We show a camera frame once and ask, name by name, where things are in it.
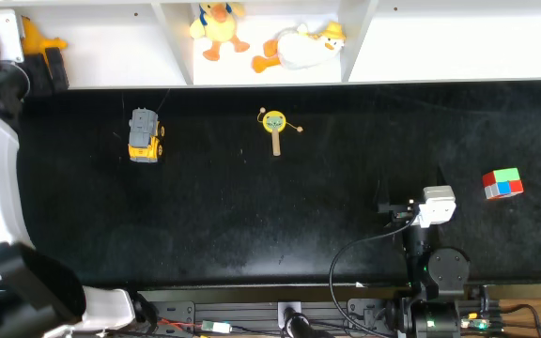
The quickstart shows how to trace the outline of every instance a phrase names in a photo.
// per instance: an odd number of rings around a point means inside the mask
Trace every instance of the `colorful puzzle cube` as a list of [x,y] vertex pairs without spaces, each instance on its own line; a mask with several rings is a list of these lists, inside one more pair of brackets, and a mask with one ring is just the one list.
[[517,168],[495,170],[484,175],[484,189],[488,200],[511,197],[523,192]]

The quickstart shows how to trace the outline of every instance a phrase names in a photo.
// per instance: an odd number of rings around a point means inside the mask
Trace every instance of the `toy truck cab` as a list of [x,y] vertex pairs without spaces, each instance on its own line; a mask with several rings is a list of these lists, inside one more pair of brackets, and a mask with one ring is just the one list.
[[135,109],[129,121],[129,156],[131,161],[154,163],[164,152],[162,138],[164,126],[158,115],[148,109]]

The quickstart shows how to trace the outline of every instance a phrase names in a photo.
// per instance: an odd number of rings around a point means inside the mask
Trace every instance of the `black table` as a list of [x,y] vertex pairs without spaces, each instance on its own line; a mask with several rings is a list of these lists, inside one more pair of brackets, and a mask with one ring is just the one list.
[[[280,158],[261,106],[304,127]],[[128,158],[137,107],[159,110],[164,163]],[[471,282],[541,283],[541,82],[71,91],[27,102],[20,140],[30,237],[84,284],[326,283],[342,246],[388,231],[379,173],[418,198],[438,166],[457,210],[437,231]],[[507,167],[525,193],[487,201],[482,174]],[[403,283],[397,239],[354,248],[336,276]]]

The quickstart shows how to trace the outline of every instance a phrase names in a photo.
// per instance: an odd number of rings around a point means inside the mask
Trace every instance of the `stuffed animal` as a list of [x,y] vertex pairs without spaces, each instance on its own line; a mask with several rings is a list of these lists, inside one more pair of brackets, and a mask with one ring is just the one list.
[[210,61],[218,61],[221,56],[219,51],[224,42],[231,41],[235,46],[235,52],[242,53],[250,48],[250,45],[241,41],[237,35],[237,22],[233,13],[242,17],[245,9],[238,3],[206,2],[199,4],[200,15],[190,28],[192,38],[204,36],[212,40],[212,47],[204,52],[204,57]]
[[305,69],[334,58],[341,52],[346,41],[339,23],[330,22],[318,35],[308,33],[305,24],[298,29],[287,29],[279,37],[264,44],[264,55],[252,61],[255,72],[281,65],[287,69]]

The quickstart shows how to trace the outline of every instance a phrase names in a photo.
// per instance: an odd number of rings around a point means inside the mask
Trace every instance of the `white shelf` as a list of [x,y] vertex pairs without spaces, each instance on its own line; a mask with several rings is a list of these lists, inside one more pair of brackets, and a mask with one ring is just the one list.
[[[193,40],[194,0],[5,0],[63,51],[71,88],[321,85],[541,79],[541,0],[245,0],[238,37],[221,60]],[[348,40],[339,57],[311,69],[252,59],[281,30],[338,21]]]

